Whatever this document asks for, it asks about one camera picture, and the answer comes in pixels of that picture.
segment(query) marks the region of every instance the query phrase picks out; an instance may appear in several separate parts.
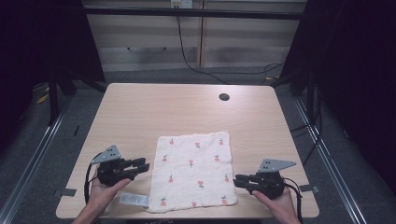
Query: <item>human hand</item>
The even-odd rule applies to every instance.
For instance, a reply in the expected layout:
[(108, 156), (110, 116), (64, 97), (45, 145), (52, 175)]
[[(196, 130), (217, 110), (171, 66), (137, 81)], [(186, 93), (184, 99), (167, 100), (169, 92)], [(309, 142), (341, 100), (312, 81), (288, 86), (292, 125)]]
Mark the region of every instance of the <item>human hand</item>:
[(273, 216), (282, 224), (300, 223), (294, 210), (290, 189), (285, 187), (278, 198), (271, 200), (261, 192), (253, 190), (253, 195), (259, 202), (265, 204)]
[(93, 175), (91, 195), (87, 205), (79, 213), (78, 217), (73, 223), (93, 223), (99, 216), (101, 216), (107, 206), (111, 203), (120, 189), (125, 188), (131, 180), (126, 178), (115, 184), (113, 187), (108, 187), (100, 183), (97, 177), (97, 169)]

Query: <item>black cable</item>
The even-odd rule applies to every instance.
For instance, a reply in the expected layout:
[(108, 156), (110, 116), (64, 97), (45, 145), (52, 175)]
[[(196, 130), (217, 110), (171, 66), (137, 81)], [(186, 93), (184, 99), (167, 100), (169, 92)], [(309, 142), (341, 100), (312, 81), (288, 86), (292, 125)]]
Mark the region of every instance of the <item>black cable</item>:
[(297, 135), (292, 136), (292, 138), (298, 138), (298, 137), (301, 137), (301, 136), (303, 136), (303, 135), (306, 135), (307, 133), (308, 133), (308, 131), (305, 131), (305, 132), (303, 132), (303, 133), (300, 133), (300, 134), (297, 134)]
[(296, 193), (296, 198), (297, 198), (297, 218), (299, 219), (300, 223), (303, 224), (303, 215), (302, 215), (302, 212), (301, 212), (301, 204), (302, 204), (301, 199), (303, 198), (303, 196), (300, 193), (300, 188), (298, 187), (298, 185), (294, 181), (292, 181), (292, 180), (290, 180), (290, 181), (293, 182), (296, 185), (296, 188), (294, 186), (290, 185), (290, 184), (287, 184), (287, 183), (285, 183), (285, 186), (290, 188), (290, 189), (293, 189), (294, 192)]
[(89, 182), (91, 183), (94, 179), (97, 179), (98, 177), (94, 177), (92, 178)]
[[(200, 70), (194, 69), (194, 68), (192, 68), (192, 67), (189, 65), (189, 63), (187, 62), (186, 54), (184, 53), (183, 39), (182, 39), (182, 37), (181, 37), (180, 17), (177, 17), (177, 29), (178, 29), (178, 37), (179, 37), (179, 39), (180, 39), (181, 53), (182, 53), (182, 55), (183, 55), (184, 63), (185, 63), (192, 71), (194, 71), (194, 72), (196, 72), (196, 73), (200, 73), (200, 74), (209, 75), (209, 76), (211, 76), (211, 77), (217, 79), (218, 81), (220, 81), (220, 82), (222, 82), (222, 83), (224, 83), (224, 84), (230, 85), (230, 83), (228, 83), (228, 82), (226, 82), (226, 81), (224, 81), (224, 80), (222, 80), (222, 79), (220, 79), (220, 78), (214, 76), (213, 74), (217, 74), (217, 75), (220, 75), (220, 74), (234, 74), (234, 75), (258, 75), (258, 74), (265, 74), (265, 78), (264, 78), (263, 82), (259, 84), (259, 86), (260, 86), (260, 85), (262, 85), (262, 84), (265, 82), (265, 80), (266, 80), (266, 73), (267, 73), (267, 72), (269, 72), (269, 71), (271, 71), (271, 70), (277, 68), (277, 67), (280, 66), (280, 65), (283, 65), (283, 63), (270, 63), (270, 64), (267, 64), (267, 65), (264, 66), (264, 71), (261, 71), (261, 72), (251, 72), (251, 73), (247, 73), (247, 72), (211, 72), (211, 73), (208, 73), (208, 72), (204, 72), (204, 71), (200, 71)], [(274, 66), (274, 67), (273, 67), (273, 68), (270, 68), (270, 69), (268, 69), (268, 70), (266, 70), (266, 68), (267, 68), (268, 66)]]
[(303, 124), (302, 126), (299, 126), (299, 127), (297, 127), (297, 128), (293, 128), (293, 129), (290, 129), (289, 131), (292, 133), (292, 132), (299, 131), (299, 130), (301, 130), (301, 129), (307, 128), (307, 127), (309, 127), (309, 126), (311, 126), (311, 125), (312, 125), (311, 123)]
[[(100, 154), (97, 154), (95, 157), (93, 157), (92, 160), (94, 160), (96, 157), (98, 157)], [(85, 198), (85, 203), (88, 203), (88, 200), (90, 199), (90, 183), (93, 181), (95, 178), (92, 180), (88, 180), (90, 178), (90, 172), (91, 172), (92, 164), (88, 166), (87, 174), (85, 174), (85, 184), (84, 184), (84, 198)]]
[(319, 130), (318, 130), (318, 134), (316, 135), (317, 140), (315, 141), (315, 144), (312, 146), (312, 148), (309, 150), (308, 156), (303, 161), (303, 166), (305, 166), (306, 162), (309, 160), (309, 158), (311, 157), (315, 148), (318, 146), (319, 141), (321, 140), (323, 125), (322, 125), (322, 116), (321, 116), (321, 95), (319, 92), (317, 92), (317, 105), (318, 105), (317, 113), (318, 113), (318, 117), (319, 117)]

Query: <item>black curtain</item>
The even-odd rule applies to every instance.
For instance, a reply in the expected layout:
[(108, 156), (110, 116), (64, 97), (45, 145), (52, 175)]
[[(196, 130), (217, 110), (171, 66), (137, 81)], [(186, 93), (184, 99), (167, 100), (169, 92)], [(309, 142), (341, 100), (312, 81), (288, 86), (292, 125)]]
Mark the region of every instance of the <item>black curtain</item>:
[[(329, 4), (314, 3), (308, 1), (307, 6), (316, 12), (324, 10), (316, 4)], [(312, 72), (330, 110), (396, 195), (396, 4), (386, 0), (332, 4), (329, 8), (341, 13), (335, 10), (329, 24), (300, 23), (282, 74), (304, 66), (307, 72), (292, 82), (301, 91)]]
[(32, 99), (35, 84), (54, 68), (60, 80), (70, 71), (105, 81), (87, 17), (51, 7), (82, 7), (79, 0), (14, 0), (0, 3), (0, 134), (12, 126)]

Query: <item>towel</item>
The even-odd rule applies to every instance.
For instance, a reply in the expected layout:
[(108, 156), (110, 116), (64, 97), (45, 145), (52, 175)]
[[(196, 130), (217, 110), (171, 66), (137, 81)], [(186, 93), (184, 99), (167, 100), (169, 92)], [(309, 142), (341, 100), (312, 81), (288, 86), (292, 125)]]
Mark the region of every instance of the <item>towel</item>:
[(228, 132), (159, 138), (148, 212), (236, 203)]

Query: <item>white label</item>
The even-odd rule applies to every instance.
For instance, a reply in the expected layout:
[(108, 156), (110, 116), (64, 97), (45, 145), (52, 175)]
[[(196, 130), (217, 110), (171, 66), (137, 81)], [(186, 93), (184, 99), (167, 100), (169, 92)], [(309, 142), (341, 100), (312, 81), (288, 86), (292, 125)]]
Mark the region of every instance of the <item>white label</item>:
[(149, 196), (122, 192), (120, 203), (149, 207)]

